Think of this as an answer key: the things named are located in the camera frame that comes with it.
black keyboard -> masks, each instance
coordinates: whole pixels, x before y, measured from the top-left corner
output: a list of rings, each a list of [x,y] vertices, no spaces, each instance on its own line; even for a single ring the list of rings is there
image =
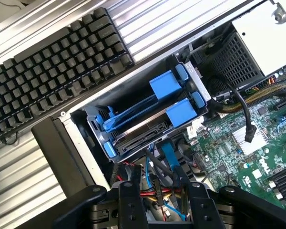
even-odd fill
[[[104,8],[0,65],[0,137],[133,66]]]

green motherboard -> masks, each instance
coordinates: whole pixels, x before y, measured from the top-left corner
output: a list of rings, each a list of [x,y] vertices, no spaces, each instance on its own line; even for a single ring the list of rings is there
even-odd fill
[[[286,209],[286,197],[278,199],[268,180],[286,168],[286,122],[279,126],[277,121],[286,114],[286,108],[275,111],[273,106],[277,102],[279,99],[269,99],[250,108],[251,120],[267,138],[267,145],[253,153],[244,154],[233,136],[245,125],[242,112],[207,125],[197,138],[187,141],[207,173],[225,170],[230,174],[230,184]],[[228,177],[226,172],[216,171],[209,175],[209,180],[218,190],[227,185]]]

mechanical keyboard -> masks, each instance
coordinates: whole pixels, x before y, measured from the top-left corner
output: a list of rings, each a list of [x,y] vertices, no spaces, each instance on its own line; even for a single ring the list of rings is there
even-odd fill
[[[0,137],[133,66],[104,8],[0,65]]]

motherboard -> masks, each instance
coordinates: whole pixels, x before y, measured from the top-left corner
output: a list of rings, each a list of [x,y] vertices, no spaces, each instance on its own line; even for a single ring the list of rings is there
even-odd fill
[[[251,121],[258,127],[255,138],[259,138],[251,145],[237,139],[239,132],[245,132],[242,112],[206,125],[197,138],[184,134],[197,163],[210,173],[215,190],[229,182],[286,209],[286,192],[280,192],[272,181],[286,171],[286,106],[275,110],[278,103],[278,98],[269,99],[250,108]]]

heatsink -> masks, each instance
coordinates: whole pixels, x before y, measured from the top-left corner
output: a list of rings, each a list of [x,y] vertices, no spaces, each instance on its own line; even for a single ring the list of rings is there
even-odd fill
[[[246,126],[243,126],[242,128],[233,132],[233,137],[236,143],[239,145],[245,155],[249,155],[268,144],[266,134],[259,129],[255,122],[252,122],[251,124],[255,125],[257,128],[251,143],[245,141]]]

